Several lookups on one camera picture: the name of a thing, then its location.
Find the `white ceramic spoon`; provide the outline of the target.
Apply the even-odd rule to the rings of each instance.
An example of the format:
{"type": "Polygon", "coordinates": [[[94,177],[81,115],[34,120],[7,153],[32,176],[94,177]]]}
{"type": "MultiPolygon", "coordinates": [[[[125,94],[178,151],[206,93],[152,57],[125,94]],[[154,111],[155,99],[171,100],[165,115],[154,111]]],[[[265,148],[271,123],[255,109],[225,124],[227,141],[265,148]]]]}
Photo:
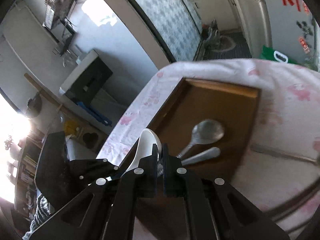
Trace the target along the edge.
{"type": "Polygon", "coordinates": [[[153,144],[157,146],[157,160],[159,160],[159,156],[162,153],[162,144],[159,137],[151,129],[143,129],[138,140],[135,157],[126,172],[137,168],[140,159],[152,155],[153,144]]]}

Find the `metal utensil handle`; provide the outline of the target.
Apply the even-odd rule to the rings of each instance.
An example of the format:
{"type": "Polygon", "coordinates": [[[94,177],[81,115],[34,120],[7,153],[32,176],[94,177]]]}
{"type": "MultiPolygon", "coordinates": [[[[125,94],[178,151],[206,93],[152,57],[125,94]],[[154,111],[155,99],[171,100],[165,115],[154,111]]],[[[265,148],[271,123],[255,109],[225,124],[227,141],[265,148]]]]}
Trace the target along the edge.
{"type": "Polygon", "coordinates": [[[220,153],[221,153],[221,150],[218,147],[212,147],[188,159],[184,159],[182,161],[182,166],[193,165],[202,161],[216,158],[220,155],[220,153]]]}

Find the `metal spoon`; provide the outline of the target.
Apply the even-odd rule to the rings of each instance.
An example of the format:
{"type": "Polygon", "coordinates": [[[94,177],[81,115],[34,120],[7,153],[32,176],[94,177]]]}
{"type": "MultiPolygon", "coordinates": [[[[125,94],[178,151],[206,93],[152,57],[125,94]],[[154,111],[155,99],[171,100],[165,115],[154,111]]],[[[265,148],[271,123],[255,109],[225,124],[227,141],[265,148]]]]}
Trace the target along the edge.
{"type": "Polygon", "coordinates": [[[212,119],[203,120],[193,127],[189,144],[177,155],[177,157],[183,158],[195,145],[213,144],[219,141],[224,134],[225,128],[221,122],[212,119]]]}

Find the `white kitchen cabinet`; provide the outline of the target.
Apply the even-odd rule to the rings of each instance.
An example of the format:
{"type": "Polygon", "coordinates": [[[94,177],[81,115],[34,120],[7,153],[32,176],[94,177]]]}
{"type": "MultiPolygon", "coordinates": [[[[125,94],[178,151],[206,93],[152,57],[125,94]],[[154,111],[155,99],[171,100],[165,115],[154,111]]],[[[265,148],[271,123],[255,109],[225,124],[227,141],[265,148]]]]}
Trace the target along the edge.
{"type": "Polygon", "coordinates": [[[201,18],[202,24],[216,21],[220,31],[238,30],[243,32],[244,0],[191,0],[201,18]]]}

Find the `brown wooden tray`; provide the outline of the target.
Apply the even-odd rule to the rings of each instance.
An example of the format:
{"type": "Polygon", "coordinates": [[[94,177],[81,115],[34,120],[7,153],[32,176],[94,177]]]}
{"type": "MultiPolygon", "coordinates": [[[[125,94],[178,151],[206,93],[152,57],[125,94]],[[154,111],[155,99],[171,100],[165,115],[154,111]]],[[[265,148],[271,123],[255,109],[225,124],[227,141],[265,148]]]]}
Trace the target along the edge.
{"type": "Polygon", "coordinates": [[[220,155],[187,168],[201,178],[230,182],[251,137],[260,94],[259,88],[183,78],[144,127],[154,131],[168,145],[170,155],[176,156],[188,145],[196,124],[205,119],[221,122],[225,133],[219,141],[195,145],[188,153],[191,157],[218,147],[220,155]]]}

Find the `black white cabinet box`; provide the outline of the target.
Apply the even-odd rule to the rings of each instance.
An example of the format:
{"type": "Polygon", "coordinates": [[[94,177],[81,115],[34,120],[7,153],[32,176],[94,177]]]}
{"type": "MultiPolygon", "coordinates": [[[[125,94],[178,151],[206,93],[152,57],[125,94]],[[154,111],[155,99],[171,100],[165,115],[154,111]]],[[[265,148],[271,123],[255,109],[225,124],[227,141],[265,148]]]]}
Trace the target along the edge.
{"type": "Polygon", "coordinates": [[[59,94],[65,95],[74,103],[82,102],[89,106],[112,75],[112,70],[97,52],[91,50],[62,83],[59,94]]]}

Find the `pink floral tablecloth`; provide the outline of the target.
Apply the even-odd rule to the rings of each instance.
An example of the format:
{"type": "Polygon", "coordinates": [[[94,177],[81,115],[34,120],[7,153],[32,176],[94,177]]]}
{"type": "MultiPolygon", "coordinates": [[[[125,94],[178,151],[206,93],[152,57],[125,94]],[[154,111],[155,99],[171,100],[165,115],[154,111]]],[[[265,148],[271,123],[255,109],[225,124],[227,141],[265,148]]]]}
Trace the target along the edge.
{"type": "Polygon", "coordinates": [[[251,137],[230,182],[208,180],[215,239],[319,239],[319,166],[253,152],[252,144],[316,159],[319,74],[294,64],[256,59],[176,62],[142,89],[101,148],[125,171],[144,125],[183,79],[259,88],[251,137]]]}

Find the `green bag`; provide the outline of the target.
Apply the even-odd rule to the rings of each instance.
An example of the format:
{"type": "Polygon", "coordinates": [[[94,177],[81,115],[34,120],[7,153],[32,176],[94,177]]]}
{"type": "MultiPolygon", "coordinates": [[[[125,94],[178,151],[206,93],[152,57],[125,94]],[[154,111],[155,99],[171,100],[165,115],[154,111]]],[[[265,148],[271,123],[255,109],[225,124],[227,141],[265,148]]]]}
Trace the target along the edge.
{"type": "Polygon", "coordinates": [[[276,61],[280,63],[298,64],[297,61],[288,57],[287,55],[279,52],[278,50],[274,50],[272,47],[266,47],[266,46],[263,46],[259,59],[276,61]]]}

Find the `patterned sliding door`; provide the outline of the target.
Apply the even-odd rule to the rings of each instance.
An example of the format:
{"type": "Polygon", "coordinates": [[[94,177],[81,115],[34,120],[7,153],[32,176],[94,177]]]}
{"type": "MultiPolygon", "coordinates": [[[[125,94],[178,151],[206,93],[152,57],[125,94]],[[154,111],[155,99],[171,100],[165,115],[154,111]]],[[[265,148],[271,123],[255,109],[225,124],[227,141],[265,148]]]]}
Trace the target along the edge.
{"type": "Polygon", "coordinates": [[[170,63],[195,61],[202,53],[202,23],[190,0],[127,0],[170,63]]]}

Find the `silver refrigerator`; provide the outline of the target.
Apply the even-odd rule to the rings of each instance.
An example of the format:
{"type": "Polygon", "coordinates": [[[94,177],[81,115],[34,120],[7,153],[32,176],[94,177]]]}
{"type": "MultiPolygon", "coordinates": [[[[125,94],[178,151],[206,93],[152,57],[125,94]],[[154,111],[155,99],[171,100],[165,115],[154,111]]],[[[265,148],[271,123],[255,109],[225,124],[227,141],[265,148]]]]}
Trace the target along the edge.
{"type": "Polygon", "coordinates": [[[319,25],[304,0],[255,0],[259,33],[254,57],[263,46],[294,59],[301,66],[319,70],[319,25]]]}

